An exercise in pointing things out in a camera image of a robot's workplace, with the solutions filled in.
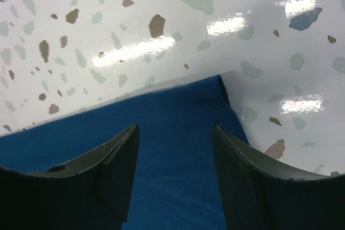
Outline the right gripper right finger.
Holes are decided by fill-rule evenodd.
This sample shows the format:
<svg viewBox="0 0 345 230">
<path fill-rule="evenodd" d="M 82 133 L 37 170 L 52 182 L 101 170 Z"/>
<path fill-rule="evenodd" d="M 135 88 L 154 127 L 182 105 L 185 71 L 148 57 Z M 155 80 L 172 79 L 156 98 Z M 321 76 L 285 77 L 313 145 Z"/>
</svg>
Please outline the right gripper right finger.
<svg viewBox="0 0 345 230">
<path fill-rule="evenodd" d="M 213 127 L 227 229 L 344 229 L 344 175 L 284 164 Z"/>
</svg>

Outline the dark blue t shirt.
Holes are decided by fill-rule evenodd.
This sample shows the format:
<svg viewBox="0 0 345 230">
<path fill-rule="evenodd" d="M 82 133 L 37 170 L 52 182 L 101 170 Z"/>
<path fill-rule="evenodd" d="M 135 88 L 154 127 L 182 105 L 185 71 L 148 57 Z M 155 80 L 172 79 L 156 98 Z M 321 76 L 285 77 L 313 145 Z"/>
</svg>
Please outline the dark blue t shirt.
<svg viewBox="0 0 345 230">
<path fill-rule="evenodd" d="M 140 130 L 134 187 L 124 229 L 224 229 L 212 127 L 246 140 L 220 76 L 133 97 L 1 138 L 1 166 L 45 171 Z"/>
</svg>

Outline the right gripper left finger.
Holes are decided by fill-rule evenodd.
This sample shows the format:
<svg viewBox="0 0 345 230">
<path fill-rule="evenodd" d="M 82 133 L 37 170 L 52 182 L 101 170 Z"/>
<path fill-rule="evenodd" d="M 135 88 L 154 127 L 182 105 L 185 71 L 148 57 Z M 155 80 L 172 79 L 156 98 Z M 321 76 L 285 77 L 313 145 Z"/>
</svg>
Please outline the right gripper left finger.
<svg viewBox="0 0 345 230">
<path fill-rule="evenodd" d="M 45 172 L 1 169 L 1 229 L 120 229 L 127 221 L 140 131 Z"/>
</svg>

